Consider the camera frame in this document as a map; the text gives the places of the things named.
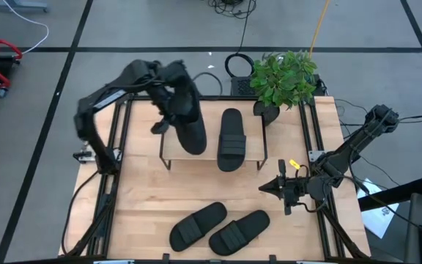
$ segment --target black slide sandal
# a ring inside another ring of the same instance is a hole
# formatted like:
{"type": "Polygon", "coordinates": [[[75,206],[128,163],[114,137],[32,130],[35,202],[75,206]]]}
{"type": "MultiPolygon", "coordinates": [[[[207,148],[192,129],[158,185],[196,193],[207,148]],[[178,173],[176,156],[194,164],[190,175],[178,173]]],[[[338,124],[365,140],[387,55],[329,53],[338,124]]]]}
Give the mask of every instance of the black slide sandal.
{"type": "Polygon", "coordinates": [[[262,210],[232,221],[210,237],[211,250],[220,256],[229,256],[247,246],[270,225],[270,217],[262,210]]]}
{"type": "Polygon", "coordinates": [[[226,216],[227,210],[220,202],[214,202],[190,214],[172,228],[169,237],[171,248],[175,252],[187,249],[221,223],[226,216]]]}
{"type": "Polygon", "coordinates": [[[218,168],[233,172],[245,160],[245,142],[242,114],[237,109],[226,109],[221,119],[218,143],[218,168]]]}

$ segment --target black cable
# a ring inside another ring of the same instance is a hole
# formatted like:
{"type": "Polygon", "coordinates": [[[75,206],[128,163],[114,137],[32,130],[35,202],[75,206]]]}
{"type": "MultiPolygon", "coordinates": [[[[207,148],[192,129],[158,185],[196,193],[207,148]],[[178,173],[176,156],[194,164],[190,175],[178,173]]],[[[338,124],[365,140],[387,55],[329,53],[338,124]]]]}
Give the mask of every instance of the black cable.
{"type": "Polygon", "coordinates": [[[413,123],[417,123],[417,122],[422,122],[422,120],[420,120],[420,121],[400,122],[400,124],[413,124],[413,123]]]}
{"type": "Polygon", "coordinates": [[[73,197],[71,198],[71,202],[70,202],[70,206],[67,209],[67,216],[66,216],[66,221],[64,222],[64,228],[63,228],[63,235],[62,235],[62,251],[64,254],[67,254],[67,250],[66,247],[64,246],[64,237],[66,235],[66,230],[67,230],[67,225],[70,222],[70,217],[71,217],[71,209],[73,208],[73,203],[75,198],[78,196],[79,191],[87,184],[89,183],[92,179],[94,179],[94,176],[97,175],[98,171],[94,172],[94,174],[92,174],[90,177],[87,178],[86,181],[84,181],[79,188],[74,192],[73,197]]]}
{"type": "Polygon", "coordinates": [[[248,0],[247,15],[245,17],[245,24],[243,26],[242,39],[240,40],[240,46],[239,46],[239,49],[237,50],[236,54],[238,54],[240,52],[240,49],[242,49],[243,39],[245,37],[245,30],[247,29],[248,16],[251,14],[251,12],[250,12],[250,5],[251,5],[252,1],[254,2],[253,8],[256,8],[256,0],[248,0]]]}
{"type": "Polygon", "coordinates": [[[328,195],[326,195],[326,196],[325,196],[325,199],[323,200],[322,204],[321,204],[321,205],[319,205],[317,208],[315,208],[315,209],[313,209],[313,210],[308,209],[307,204],[306,204],[306,203],[304,203],[304,202],[296,202],[296,205],[304,205],[304,208],[306,209],[306,211],[307,211],[308,213],[316,213],[316,212],[318,212],[320,209],[322,209],[324,206],[326,206],[326,204],[327,204],[327,200],[328,200],[328,195]]]}
{"type": "Polygon", "coordinates": [[[341,102],[345,102],[345,103],[347,103],[347,104],[349,104],[349,105],[351,105],[351,106],[354,106],[354,107],[356,107],[356,108],[362,109],[362,110],[364,110],[364,111],[365,111],[365,113],[366,113],[366,114],[368,113],[368,111],[367,111],[365,108],[363,108],[362,106],[356,106],[354,103],[350,103],[349,101],[344,100],[344,99],[335,99],[335,101],[337,101],[337,100],[339,100],[339,101],[341,101],[341,102]]]}
{"type": "Polygon", "coordinates": [[[198,73],[195,77],[193,77],[192,81],[195,81],[198,77],[203,76],[203,75],[208,75],[213,77],[214,79],[216,79],[216,81],[218,81],[219,83],[219,95],[217,96],[217,98],[215,100],[219,100],[219,97],[222,96],[223,94],[223,84],[221,83],[221,80],[219,80],[219,78],[212,74],[212,73],[208,73],[208,72],[202,72],[202,73],[198,73]]]}
{"type": "MultiPolygon", "coordinates": [[[[344,125],[344,122],[341,119],[338,119],[341,123],[341,125],[344,125]]],[[[349,132],[349,129],[344,125],[344,129],[346,129],[346,131],[348,131],[348,136],[345,136],[343,139],[347,139],[351,136],[351,132],[349,132]]]]}
{"type": "Polygon", "coordinates": [[[240,57],[240,58],[242,58],[242,59],[244,59],[249,65],[250,65],[250,67],[251,67],[251,72],[250,72],[250,74],[248,75],[248,76],[251,76],[252,74],[253,74],[253,72],[255,71],[255,69],[254,69],[254,63],[253,63],[253,60],[252,60],[252,58],[250,58],[249,56],[247,56],[247,55],[245,55],[245,54],[241,54],[240,53],[240,50],[242,49],[242,46],[243,46],[243,40],[244,40],[244,37],[245,37],[245,31],[246,31],[246,29],[247,29],[247,21],[248,21],[248,16],[251,14],[251,11],[250,11],[250,5],[251,5],[251,3],[252,2],[254,2],[255,4],[253,5],[253,9],[256,7],[256,0],[248,0],[248,9],[247,9],[247,13],[248,13],[248,15],[245,17],[245,24],[244,24],[244,26],[243,26],[243,33],[242,33],[242,39],[240,40],[240,45],[239,45],[239,48],[237,49],[237,52],[235,53],[235,54],[231,54],[231,55],[229,55],[229,56],[227,56],[227,58],[226,58],[226,61],[224,62],[224,67],[225,67],[225,69],[226,69],[226,72],[227,72],[227,74],[229,74],[229,76],[231,76],[231,77],[235,77],[235,75],[234,74],[232,74],[231,73],[231,71],[230,71],[230,69],[229,69],[229,61],[232,59],[232,58],[234,58],[234,57],[236,57],[236,56],[238,56],[238,57],[240,57]]]}
{"type": "Polygon", "coordinates": [[[343,125],[346,127],[346,126],[363,126],[364,124],[346,124],[346,123],[344,123],[343,125]]]}
{"type": "MultiPolygon", "coordinates": [[[[306,179],[308,179],[308,167],[306,165],[300,165],[301,168],[306,168],[306,179]]],[[[295,177],[299,177],[299,169],[296,169],[295,177]]]]}
{"type": "Polygon", "coordinates": [[[417,119],[417,118],[422,118],[422,115],[412,116],[412,117],[403,117],[403,118],[400,118],[399,121],[406,120],[406,119],[417,119]]]}
{"type": "Polygon", "coordinates": [[[216,14],[228,18],[246,19],[256,9],[256,0],[249,0],[249,8],[246,12],[241,10],[235,12],[235,8],[242,3],[243,0],[208,0],[208,6],[213,7],[216,14]]]}
{"type": "Polygon", "coordinates": [[[397,186],[400,186],[399,183],[397,183],[395,180],[392,179],[392,177],[381,167],[377,166],[376,164],[373,164],[372,162],[368,161],[366,158],[364,158],[363,156],[359,155],[365,162],[367,162],[369,165],[374,166],[376,168],[378,168],[378,170],[380,170],[381,172],[383,172],[385,175],[387,175],[387,177],[392,181],[392,183],[395,183],[397,186]]]}

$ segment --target wooden table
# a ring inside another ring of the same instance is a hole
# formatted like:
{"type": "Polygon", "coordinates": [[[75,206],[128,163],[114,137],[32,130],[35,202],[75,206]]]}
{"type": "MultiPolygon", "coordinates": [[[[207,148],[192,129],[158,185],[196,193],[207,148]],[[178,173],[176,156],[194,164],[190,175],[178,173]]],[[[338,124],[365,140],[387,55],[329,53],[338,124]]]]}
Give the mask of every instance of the wooden table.
{"type": "MultiPolygon", "coordinates": [[[[222,112],[222,108],[239,109],[244,120],[255,118],[251,114],[252,105],[251,101],[201,102],[203,109],[216,108],[216,112],[222,112]]],[[[97,129],[104,142],[108,138],[113,109],[113,106],[108,107],[96,116],[97,129]]],[[[333,98],[316,98],[316,109],[325,149],[334,150],[343,142],[343,136],[333,98]]],[[[161,259],[163,253],[169,253],[173,260],[268,260],[270,254],[275,254],[278,260],[323,260],[317,215],[307,213],[302,206],[298,206],[292,209],[291,216],[285,216],[282,201],[258,190],[259,186],[278,174],[279,158],[286,161],[292,158],[299,164],[308,163],[297,107],[288,111],[281,109],[278,119],[266,128],[268,160],[261,171],[256,170],[255,162],[246,161],[235,172],[221,172],[215,161],[196,159],[174,161],[168,171],[159,159],[160,136],[152,135],[149,131],[158,120],[158,110],[149,101],[133,103],[109,258],[161,259]],[[214,201],[226,206],[227,218],[189,249],[173,252],[169,246],[171,228],[184,217],[214,201]],[[231,220],[258,209],[266,211],[271,220],[270,226],[258,238],[228,257],[218,256],[211,251],[208,246],[211,234],[231,220]]],[[[310,118],[308,125],[314,139],[310,118]]],[[[295,169],[286,167],[287,175],[292,177],[295,169]]],[[[95,164],[81,165],[75,188],[96,169],[95,164]]],[[[97,177],[84,187],[74,202],[67,231],[68,249],[74,246],[92,222],[99,180],[100,177],[97,177]]],[[[359,248],[370,254],[353,184],[344,180],[333,193],[341,225],[359,248]]],[[[301,201],[314,207],[308,195],[301,201]]],[[[331,254],[336,256],[333,230],[328,223],[327,231],[331,254]]]]}

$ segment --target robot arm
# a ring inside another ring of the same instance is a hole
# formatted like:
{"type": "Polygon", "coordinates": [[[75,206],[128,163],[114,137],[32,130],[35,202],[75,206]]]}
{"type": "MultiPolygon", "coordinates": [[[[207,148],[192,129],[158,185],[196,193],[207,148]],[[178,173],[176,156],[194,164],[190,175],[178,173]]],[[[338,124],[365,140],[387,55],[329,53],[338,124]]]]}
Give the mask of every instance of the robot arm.
{"type": "MultiPolygon", "coordinates": [[[[279,160],[280,175],[269,183],[259,187],[260,191],[277,196],[284,201],[284,213],[291,214],[291,207],[302,205],[299,198],[310,194],[312,199],[321,205],[316,210],[306,210],[315,212],[320,210],[332,225],[335,232],[340,235],[341,240],[346,245],[349,253],[356,258],[367,258],[361,250],[351,241],[343,227],[336,221],[336,218],[325,206],[327,195],[332,191],[332,186],[338,188],[341,181],[346,177],[344,173],[351,164],[359,158],[359,153],[366,148],[369,143],[383,133],[393,132],[399,124],[398,114],[387,106],[375,106],[367,115],[364,125],[357,129],[342,146],[332,152],[322,154],[311,165],[311,177],[286,177],[286,167],[284,160],[279,160]]],[[[366,193],[366,187],[359,185],[366,193]]]]}
{"type": "Polygon", "coordinates": [[[114,174],[118,172],[119,167],[113,150],[107,149],[100,139],[95,127],[95,113],[126,94],[137,94],[142,91],[147,92],[152,104],[156,105],[163,115],[163,119],[151,128],[154,134],[166,132],[169,124],[180,128],[201,117],[196,96],[198,90],[182,61],[172,62],[166,67],[162,67],[159,62],[132,61],[118,78],[80,99],[74,116],[78,137],[88,142],[95,151],[100,174],[114,174]],[[174,92],[169,92],[166,86],[173,88],[174,92]]]}

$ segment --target black metal rail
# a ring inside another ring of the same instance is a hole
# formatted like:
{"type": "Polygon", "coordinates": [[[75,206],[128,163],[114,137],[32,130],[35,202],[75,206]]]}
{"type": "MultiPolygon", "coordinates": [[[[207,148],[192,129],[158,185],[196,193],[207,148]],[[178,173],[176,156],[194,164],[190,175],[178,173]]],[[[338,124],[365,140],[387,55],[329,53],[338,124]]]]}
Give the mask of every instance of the black metal rail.
{"type": "MultiPolygon", "coordinates": [[[[315,105],[314,98],[312,98],[312,101],[308,103],[308,106],[311,110],[312,124],[314,125],[316,147],[318,150],[325,150],[323,147],[322,131],[320,130],[319,117],[317,115],[317,108],[315,105]]],[[[336,212],[335,197],[333,196],[333,192],[330,192],[330,194],[328,195],[328,207],[332,212],[335,220],[338,221],[338,214],[336,212]]],[[[341,241],[337,233],[334,233],[334,235],[336,243],[336,253],[338,254],[338,257],[346,257],[344,253],[343,241],[341,241]]]]}
{"type": "MultiPolygon", "coordinates": [[[[311,143],[311,135],[308,131],[306,108],[304,107],[304,104],[302,102],[299,103],[299,112],[300,112],[300,121],[302,123],[302,132],[304,134],[304,143],[306,144],[308,167],[310,171],[312,162],[310,162],[308,152],[312,151],[312,143],[311,143]]],[[[320,206],[318,202],[315,202],[315,205],[316,207],[320,206]]],[[[328,242],[328,234],[327,234],[327,226],[325,224],[325,218],[323,217],[323,213],[320,211],[316,212],[316,217],[319,222],[319,231],[320,231],[320,239],[322,240],[323,256],[324,256],[324,259],[327,259],[330,257],[330,244],[328,242]]]]}
{"type": "Polygon", "coordinates": [[[125,153],[125,145],[126,145],[126,138],[128,127],[130,124],[130,116],[131,116],[131,106],[133,105],[134,95],[127,95],[124,100],[119,100],[115,103],[114,109],[114,116],[112,119],[110,134],[108,136],[108,144],[107,146],[110,148],[114,147],[115,144],[115,136],[116,130],[118,127],[119,122],[119,113],[122,105],[126,101],[125,106],[125,115],[123,117],[123,124],[122,124],[122,132],[120,135],[119,141],[119,153],[122,158],[119,159],[119,171],[115,175],[102,175],[102,179],[100,180],[99,192],[97,195],[97,201],[95,206],[94,217],[97,217],[102,210],[102,208],[106,205],[106,202],[111,199],[113,205],[111,206],[110,212],[106,216],[103,223],[99,226],[96,233],[92,236],[91,240],[89,241],[89,245],[87,247],[87,255],[104,255],[106,256],[108,253],[108,246],[110,244],[110,234],[111,234],[111,226],[113,224],[114,213],[115,213],[115,204],[116,204],[116,195],[119,185],[119,178],[122,173],[122,162],[125,153]],[[110,187],[110,192],[107,192],[108,187],[108,180],[112,177],[112,183],[110,187]]]}

